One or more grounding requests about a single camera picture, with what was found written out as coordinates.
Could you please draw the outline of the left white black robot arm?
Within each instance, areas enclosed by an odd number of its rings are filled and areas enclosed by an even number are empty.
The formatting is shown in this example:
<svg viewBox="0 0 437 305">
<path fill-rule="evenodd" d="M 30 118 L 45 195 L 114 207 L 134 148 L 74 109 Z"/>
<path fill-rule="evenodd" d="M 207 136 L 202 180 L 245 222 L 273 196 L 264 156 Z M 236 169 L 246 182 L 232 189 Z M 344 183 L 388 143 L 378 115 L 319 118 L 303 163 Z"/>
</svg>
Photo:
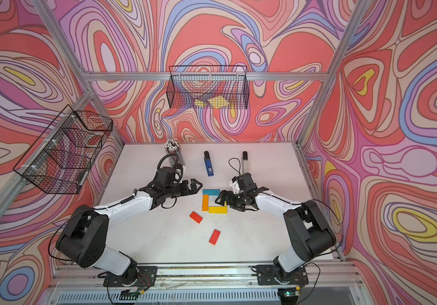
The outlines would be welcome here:
<svg viewBox="0 0 437 305">
<path fill-rule="evenodd" d="M 140 282 L 151 287 L 152 282 L 143 280 L 135 260 L 107 245 L 107 234 L 120 222 L 160 207 L 169 198 L 199 193 L 203 184 L 196 179 L 183 180 L 182 173 L 181 165 L 165 166 L 156 170 L 150 183 L 126 198 L 97 207 L 80 206 L 64 225 L 56 249 L 81 268 L 104 271 L 109 279 L 107 286 L 131 287 Z"/>
</svg>

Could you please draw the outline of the teal wooden block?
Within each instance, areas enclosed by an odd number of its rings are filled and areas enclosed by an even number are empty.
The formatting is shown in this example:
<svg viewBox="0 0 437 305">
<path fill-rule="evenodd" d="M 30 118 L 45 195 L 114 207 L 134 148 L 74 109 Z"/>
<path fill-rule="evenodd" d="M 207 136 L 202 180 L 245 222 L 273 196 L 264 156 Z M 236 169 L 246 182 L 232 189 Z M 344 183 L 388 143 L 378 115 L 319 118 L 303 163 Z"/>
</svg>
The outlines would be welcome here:
<svg viewBox="0 0 437 305">
<path fill-rule="evenodd" d="M 219 189 L 204 189 L 203 194 L 208 196 L 219 196 L 221 193 L 221 190 Z"/>
</svg>

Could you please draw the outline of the orange wooden block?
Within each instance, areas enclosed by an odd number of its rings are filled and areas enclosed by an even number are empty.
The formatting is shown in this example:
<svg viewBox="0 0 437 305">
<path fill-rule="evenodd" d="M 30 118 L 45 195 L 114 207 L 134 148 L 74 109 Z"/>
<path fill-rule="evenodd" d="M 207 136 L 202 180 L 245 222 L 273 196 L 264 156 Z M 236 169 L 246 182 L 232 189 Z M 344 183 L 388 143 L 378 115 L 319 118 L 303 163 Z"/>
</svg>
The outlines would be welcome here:
<svg viewBox="0 0 437 305">
<path fill-rule="evenodd" d="M 209 196 L 207 194 L 203 195 L 202 208 L 203 212 L 208 212 L 209 209 Z"/>
</svg>

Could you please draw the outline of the golden yellow wooden block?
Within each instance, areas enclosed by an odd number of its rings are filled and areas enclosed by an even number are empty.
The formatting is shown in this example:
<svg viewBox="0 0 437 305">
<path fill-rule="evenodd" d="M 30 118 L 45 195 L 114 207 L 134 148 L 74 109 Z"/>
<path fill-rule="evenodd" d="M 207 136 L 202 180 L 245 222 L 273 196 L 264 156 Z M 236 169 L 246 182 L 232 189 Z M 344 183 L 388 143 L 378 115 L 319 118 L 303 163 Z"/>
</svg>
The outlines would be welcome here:
<svg viewBox="0 0 437 305">
<path fill-rule="evenodd" d="M 210 214 L 227 214 L 227 207 L 212 206 L 208 208 Z"/>
</svg>

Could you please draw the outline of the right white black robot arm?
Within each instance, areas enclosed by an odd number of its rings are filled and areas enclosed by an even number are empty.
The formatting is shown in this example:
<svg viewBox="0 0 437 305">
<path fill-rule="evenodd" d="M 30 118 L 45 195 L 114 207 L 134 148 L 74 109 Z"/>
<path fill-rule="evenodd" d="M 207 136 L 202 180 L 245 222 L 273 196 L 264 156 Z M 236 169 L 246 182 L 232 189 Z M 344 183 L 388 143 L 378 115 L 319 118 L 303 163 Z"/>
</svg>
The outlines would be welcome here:
<svg viewBox="0 0 437 305">
<path fill-rule="evenodd" d="M 268 212 L 285 221 L 290 247 L 273 259 L 273 270 L 267 273 L 278 283 L 290 283 L 302 267 L 336 245 L 336 235 L 314 200 L 300 203 L 280 197 L 257 186 L 249 173 L 232 178 L 231 187 L 219 193 L 216 204 L 239 212 Z"/>
</svg>

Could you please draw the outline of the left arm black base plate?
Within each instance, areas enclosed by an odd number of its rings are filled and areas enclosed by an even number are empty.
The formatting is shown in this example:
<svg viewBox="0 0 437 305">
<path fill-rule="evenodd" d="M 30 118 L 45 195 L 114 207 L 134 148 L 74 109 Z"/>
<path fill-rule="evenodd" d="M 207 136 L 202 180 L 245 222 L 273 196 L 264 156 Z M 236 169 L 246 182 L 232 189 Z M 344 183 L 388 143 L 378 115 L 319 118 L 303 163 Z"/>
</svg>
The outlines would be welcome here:
<svg viewBox="0 0 437 305">
<path fill-rule="evenodd" d="M 157 266 L 130 266 L 123 275 L 109 273 L 104 278 L 104 287 L 153 287 L 157 278 Z"/>
</svg>

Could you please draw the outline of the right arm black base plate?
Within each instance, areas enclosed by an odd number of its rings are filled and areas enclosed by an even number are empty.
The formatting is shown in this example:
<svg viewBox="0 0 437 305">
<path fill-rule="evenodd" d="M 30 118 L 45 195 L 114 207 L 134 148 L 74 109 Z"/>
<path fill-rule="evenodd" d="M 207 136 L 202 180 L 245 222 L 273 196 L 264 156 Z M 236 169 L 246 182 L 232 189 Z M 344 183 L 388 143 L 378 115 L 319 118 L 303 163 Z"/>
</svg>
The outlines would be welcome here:
<svg viewBox="0 0 437 305">
<path fill-rule="evenodd" d="M 294 285 L 304 287 L 309 283 L 306 270 L 303 266 L 291 272 L 283 271 L 276 265 L 256 265 L 251 267 L 256 274 L 257 283 L 260 286 L 272 285 Z"/>
</svg>

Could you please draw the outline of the small red wooden block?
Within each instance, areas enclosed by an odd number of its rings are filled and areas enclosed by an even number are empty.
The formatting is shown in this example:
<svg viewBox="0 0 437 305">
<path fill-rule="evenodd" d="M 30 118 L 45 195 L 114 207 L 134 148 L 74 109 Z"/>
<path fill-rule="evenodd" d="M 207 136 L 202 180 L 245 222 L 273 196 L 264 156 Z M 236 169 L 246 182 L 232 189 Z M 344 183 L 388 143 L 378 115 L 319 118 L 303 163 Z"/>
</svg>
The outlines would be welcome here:
<svg viewBox="0 0 437 305">
<path fill-rule="evenodd" d="M 202 222 L 202 220 L 203 220 L 203 217 L 200 216 L 200 215 L 199 215 L 198 213 L 196 213 L 196 212 L 192 212 L 192 213 L 189 215 L 189 217 L 190 217 L 193 221 L 197 222 L 198 224 L 200 224 L 200 223 Z"/>
</svg>

